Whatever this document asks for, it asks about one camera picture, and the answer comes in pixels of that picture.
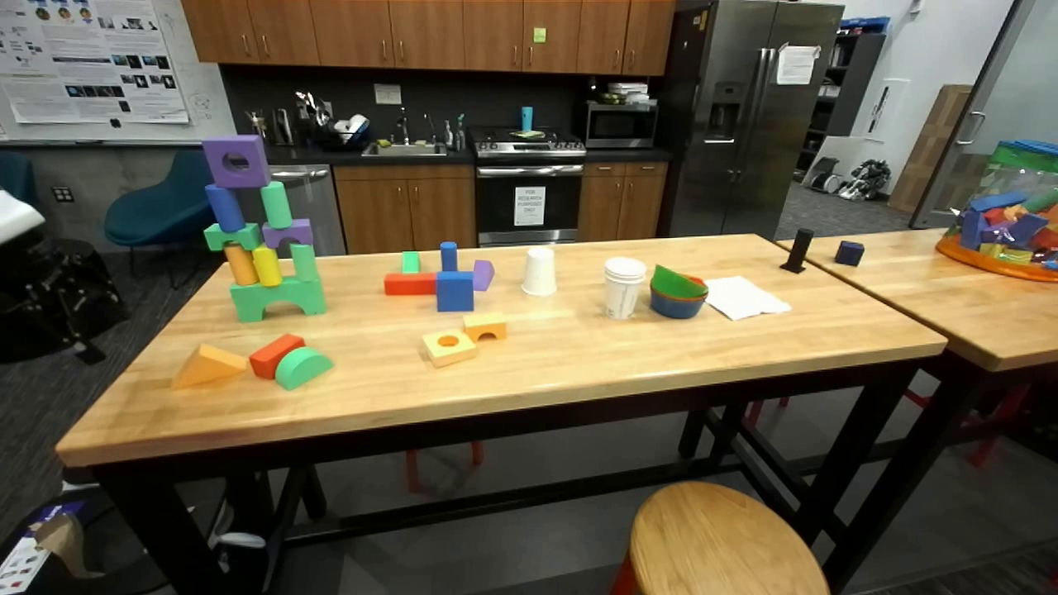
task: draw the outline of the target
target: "black metal table frame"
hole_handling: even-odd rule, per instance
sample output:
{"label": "black metal table frame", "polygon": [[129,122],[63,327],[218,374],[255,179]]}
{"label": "black metal table frame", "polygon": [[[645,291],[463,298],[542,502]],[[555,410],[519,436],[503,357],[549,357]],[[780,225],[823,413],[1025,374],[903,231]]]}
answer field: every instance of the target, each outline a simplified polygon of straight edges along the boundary
{"label": "black metal table frame", "polygon": [[[367,536],[384,529],[423,526],[440,519],[466,519],[479,512],[503,512],[503,509],[542,506],[542,502],[579,499],[579,496],[602,496],[602,493],[618,493],[635,486],[711,476],[724,469],[741,469],[751,479],[751,486],[760,493],[760,499],[774,506],[780,516],[787,516],[807,542],[813,542],[820,532],[843,536],[843,522],[833,516],[833,509],[846,493],[850,479],[856,476],[860,463],[870,456],[876,436],[883,433],[889,413],[896,410],[919,364],[922,360],[903,360],[903,364],[790,374],[790,377],[694,387],[694,390],[671,390],[671,393],[605,397],[605,400],[569,403],[569,407],[460,417],[460,420],[364,430],[364,433],[341,433],[341,436],[307,436],[307,440],[288,440],[288,443],[159,456],[159,459],[112,463],[112,466],[89,466],[89,469],[99,479],[99,486],[112,496],[129,529],[152,552],[165,578],[188,595],[268,592],[274,585],[281,552],[288,545],[307,545],[321,539],[350,539],[350,536]],[[734,436],[741,433],[741,420],[751,400],[803,397],[803,393],[820,393],[836,387],[863,387],[863,390],[840,436],[823,456],[820,469],[800,466],[800,473],[817,473],[810,486],[790,469],[797,463],[784,463],[777,453],[760,450],[760,443],[754,440],[747,443],[780,476],[780,483],[787,483],[787,489],[794,486],[790,489],[797,496],[797,509],[794,509],[780,496],[780,489],[770,486],[760,466],[741,453],[744,446],[737,446]],[[678,440],[678,456],[671,466],[648,466],[648,469],[628,469],[628,473],[608,473],[608,476],[589,476],[589,479],[569,479],[569,483],[549,483],[549,486],[529,486],[529,489],[509,489],[509,493],[489,493],[489,496],[469,496],[469,499],[446,499],[446,502],[413,506],[413,509],[350,516],[350,519],[324,519],[327,499],[314,476],[314,463],[400,453],[410,446],[440,446],[440,443],[463,443],[463,440],[489,440],[489,436],[516,436],[516,433],[608,423],[608,420],[678,413],[678,410],[688,410],[688,423]],[[704,426],[714,430],[714,450],[711,456],[694,459],[698,436]],[[265,469],[291,469],[278,506],[271,502]],[[195,519],[185,512],[185,502],[179,499],[175,486],[182,479],[202,479],[202,476],[228,479],[228,502],[235,509],[231,529],[245,529],[268,539],[265,552],[245,552],[228,559],[235,572],[225,572],[218,565],[215,552],[202,539],[202,529],[195,526]],[[311,522],[291,529],[298,502],[307,506]]]}
{"label": "black metal table frame", "polygon": [[965,357],[946,350],[942,357],[929,360],[926,370],[939,380],[932,400],[896,446],[886,473],[870,489],[866,502],[856,509],[853,522],[846,526],[843,539],[823,562],[827,582],[833,592],[846,588],[863,559],[883,539],[903,502],[916,493],[929,466],[959,433],[959,420],[989,393],[1012,390],[1025,383],[1048,380],[1055,383],[1058,367],[1022,367],[1008,374],[989,374]]}

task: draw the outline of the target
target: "wooden stool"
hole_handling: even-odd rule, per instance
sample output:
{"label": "wooden stool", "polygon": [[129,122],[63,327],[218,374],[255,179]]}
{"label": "wooden stool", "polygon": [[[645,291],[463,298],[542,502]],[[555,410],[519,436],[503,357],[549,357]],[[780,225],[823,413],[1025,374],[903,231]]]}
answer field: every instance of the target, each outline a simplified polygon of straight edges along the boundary
{"label": "wooden stool", "polygon": [[658,489],[631,526],[615,595],[827,595],[800,536],[757,499],[717,483]]}

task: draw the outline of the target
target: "stainless steel refrigerator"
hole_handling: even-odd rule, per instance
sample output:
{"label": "stainless steel refrigerator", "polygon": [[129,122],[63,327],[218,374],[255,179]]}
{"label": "stainless steel refrigerator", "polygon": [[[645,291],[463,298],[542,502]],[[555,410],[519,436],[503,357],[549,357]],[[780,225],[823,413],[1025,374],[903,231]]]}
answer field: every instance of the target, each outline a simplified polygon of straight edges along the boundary
{"label": "stainless steel refrigerator", "polygon": [[833,3],[684,0],[658,136],[674,149],[661,235],[774,238],[827,76]]}

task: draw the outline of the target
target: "whiteboard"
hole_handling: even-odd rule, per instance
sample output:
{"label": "whiteboard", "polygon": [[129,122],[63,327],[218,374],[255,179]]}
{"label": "whiteboard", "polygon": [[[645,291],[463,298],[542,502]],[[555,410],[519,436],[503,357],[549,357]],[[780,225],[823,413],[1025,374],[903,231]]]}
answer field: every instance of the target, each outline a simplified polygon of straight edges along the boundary
{"label": "whiteboard", "polygon": [[235,136],[228,93],[215,63],[198,63],[182,0],[152,3],[165,56],[175,73],[188,122],[17,122],[10,86],[0,76],[0,145],[198,145],[202,139]]}

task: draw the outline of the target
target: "gray carpet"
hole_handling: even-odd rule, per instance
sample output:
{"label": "gray carpet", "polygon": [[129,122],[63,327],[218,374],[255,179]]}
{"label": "gray carpet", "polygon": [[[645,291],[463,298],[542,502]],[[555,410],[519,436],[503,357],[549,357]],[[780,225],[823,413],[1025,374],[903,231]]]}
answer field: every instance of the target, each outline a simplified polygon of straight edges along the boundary
{"label": "gray carpet", "polygon": [[817,235],[896,231],[909,228],[909,215],[893,212],[886,202],[843,202],[794,182],[777,238],[794,238],[797,228],[810,228]]}
{"label": "gray carpet", "polygon": [[106,354],[102,364],[89,367],[69,350],[0,364],[0,536],[13,532],[26,512],[60,493],[63,469],[53,456],[60,436],[109,387],[109,380],[132,364],[132,357],[165,327],[165,321],[215,268],[198,261],[195,271],[195,261],[188,258],[139,255],[136,281],[126,255],[112,255],[106,264],[132,317],[93,340]]}

